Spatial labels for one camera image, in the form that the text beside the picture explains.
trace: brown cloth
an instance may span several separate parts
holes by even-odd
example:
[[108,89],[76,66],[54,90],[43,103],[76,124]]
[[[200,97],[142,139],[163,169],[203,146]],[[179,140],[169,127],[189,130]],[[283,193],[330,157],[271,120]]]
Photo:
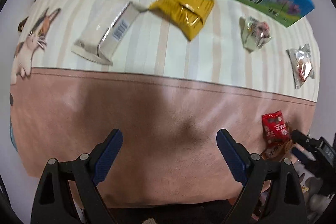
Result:
[[190,80],[46,68],[18,77],[11,94],[14,136],[31,176],[40,177],[52,157],[74,160],[113,128],[123,132],[122,148],[98,186],[108,208],[234,198],[242,187],[216,145],[218,130],[261,153],[261,115],[282,110],[307,133],[316,105]]

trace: yellow snack package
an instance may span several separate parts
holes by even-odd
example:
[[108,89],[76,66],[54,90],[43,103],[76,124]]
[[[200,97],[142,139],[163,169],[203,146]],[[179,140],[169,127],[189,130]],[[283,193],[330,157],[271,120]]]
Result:
[[157,0],[149,10],[160,9],[179,26],[191,41],[203,28],[214,0]]

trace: red snack package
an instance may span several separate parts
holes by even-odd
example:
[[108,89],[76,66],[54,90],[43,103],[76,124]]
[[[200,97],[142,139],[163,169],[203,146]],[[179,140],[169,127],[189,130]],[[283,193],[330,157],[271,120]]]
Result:
[[279,110],[275,113],[262,115],[262,125],[265,130],[267,147],[281,146],[290,140],[284,117]]

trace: metal screw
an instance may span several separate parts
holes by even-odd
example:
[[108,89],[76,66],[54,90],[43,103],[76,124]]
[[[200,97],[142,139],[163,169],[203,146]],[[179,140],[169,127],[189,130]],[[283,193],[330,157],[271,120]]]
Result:
[[87,153],[81,154],[81,155],[79,156],[79,158],[80,158],[81,160],[87,160],[87,159],[89,158],[89,154],[87,154]]
[[52,158],[48,160],[48,164],[53,165],[56,162],[56,159]]
[[289,158],[285,158],[283,161],[285,162],[285,164],[288,164],[288,165],[292,164],[292,161]]
[[251,159],[253,160],[260,160],[260,156],[256,153],[251,154]]

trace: barcode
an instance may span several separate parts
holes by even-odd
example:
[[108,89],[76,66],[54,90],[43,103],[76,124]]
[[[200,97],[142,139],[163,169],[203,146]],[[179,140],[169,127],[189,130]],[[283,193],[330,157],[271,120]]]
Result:
[[113,37],[116,40],[120,41],[124,33],[127,31],[127,28],[128,28],[128,24],[124,20],[121,20],[119,26],[113,33]]

